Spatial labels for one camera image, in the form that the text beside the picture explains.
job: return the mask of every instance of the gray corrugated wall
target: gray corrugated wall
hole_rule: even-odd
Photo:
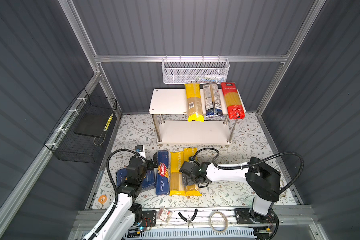
[[[0,0],[0,207],[92,75],[57,1]],[[9,232],[20,237],[26,231],[50,228],[43,217],[63,221],[68,209],[83,208],[82,198],[91,188],[84,183],[94,179],[95,168],[52,159],[3,239],[16,238],[8,237]],[[64,192],[61,185],[70,189]],[[17,221],[19,216],[23,216],[22,222]],[[32,225],[36,219],[44,227]],[[59,226],[68,227],[68,223]]]
[[[360,0],[327,0],[263,118],[329,237],[360,239]]]
[[[97,55],[281,55],[312,2],[74,0]]]
[[[312,0],[74,0],[98,55],[281,55]],[[103,63],[123,112],[148,112],[163,84],[158,63]],[[247,110],[256,110],[278,63],[231,63]]]

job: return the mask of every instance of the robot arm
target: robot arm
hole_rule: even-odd
[[[157,167],[157,159],[154,157],[154,160],[146,161],[145,148],[142,145],[136,146],[135,151],[138,155],[130,158],[127,177],[117,187],[117,203],[115,204],[115,199],[112,201],[99,222],[82,240],[120,240],[131,226],[141,222],[142,207],[134,201],[141,192],[147,170]]]
[[[190,182],[197,184],[209,184],[220,180],[247,182],[256,193],[252,214],[266,216],[273,202],[279,200],[280,173],[264,162],[258,163],[259,161],[260,159],[252,157],[245,164],[216,164],[216,166],[210,162],[203,162],[200,166],[184,162],[180,172],[190,178]]]

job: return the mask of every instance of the blue spaghetti package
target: blue spaghetti package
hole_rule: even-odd
[[[143,184],[141,185],[141,190],[148,191],[148,190],[154,189],[155,187],[156,187],[155,171],[147,170],[147,173],[143,180]]]
[[[207,118],[223,118],[219,87],[216,83],[203,84],[205,112]]]
[[[127,176],[127,168],[119,169],[116,172],[116,185],[119,186],[126,176]]]
[[[169,195],[169,152],[157,151],[156,195]]]

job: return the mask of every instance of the yellow spaghetti package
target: yellow spaghetti package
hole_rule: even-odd
[[[189,157],[192,157],[195,155],[197,151],[197,147],[194,148],[184,148],[184,161],[189,162]],[[201,196],[199,188],[197,187],[197,184],[186,186],[185,187],[185,195],[186,196]]]
[[[200,96],[200,84],[187,83],[185,84],[185,91],[187,93],[188,122],[204,122],[202,99]]]
[[[171,180],[169,195],[185,195],[182,173],[179,172],[184,163],[184,152],[171,152]]]

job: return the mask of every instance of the red spaghetti package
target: red spaghetti package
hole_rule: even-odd
[[[240,97],[234,83],[221,83],[225,104],[228,109],[229,119],[242,119],[245,117],[245,110],[241,105]]]

